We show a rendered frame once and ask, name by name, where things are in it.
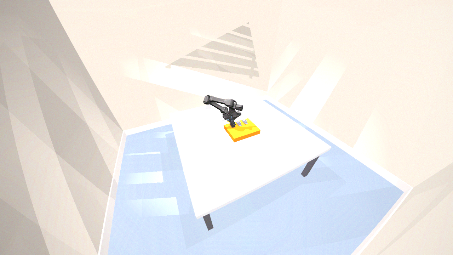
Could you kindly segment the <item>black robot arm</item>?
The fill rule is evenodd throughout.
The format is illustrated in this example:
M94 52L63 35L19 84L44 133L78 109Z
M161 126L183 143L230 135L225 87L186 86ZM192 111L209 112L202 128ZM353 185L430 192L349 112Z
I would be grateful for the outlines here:
M236 100L233 100L233 99L224 100L219 97L214 97L212 95L210 96L209 94L204 97L203 103L210 104L210 105L214 106L214 108L219 109L220 112L222 113L222 115L225 115L225 114L229 115L228 107L231 111L233 111L233 110L242 111L243 110L243 105L237 104ZM217 103L224 104L226 107L222 107ZM234 111L234 112L231 112L230 116L232 116L232 118L235 119L235 118L239 117L239 113L236 113L236 111Z

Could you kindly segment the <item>yellow flat deck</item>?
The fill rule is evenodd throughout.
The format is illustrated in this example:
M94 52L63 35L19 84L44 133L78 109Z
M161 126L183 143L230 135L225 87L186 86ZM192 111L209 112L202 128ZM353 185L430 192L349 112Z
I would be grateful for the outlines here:
M261 130L249 118L236 121L235 124L235 127L231 127L230 123L224 125L225 131L234 142L260 134Z

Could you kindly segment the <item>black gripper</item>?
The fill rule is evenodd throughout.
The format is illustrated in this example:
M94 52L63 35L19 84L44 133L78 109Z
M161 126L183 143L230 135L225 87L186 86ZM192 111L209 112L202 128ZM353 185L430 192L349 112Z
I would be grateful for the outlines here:
M235 111L235 110L231 111L231 110L229 109L229 115L225 114L225 115L222 115L222 117L223 117L225 120L226 120L226 119L229 119L230 122L231 122L231 116L230 116L230 115L231 115L231 112L234 112L234 111ZM240 111L236 111L236 113L239 113L239 116L241 116L241 112L240 112Z

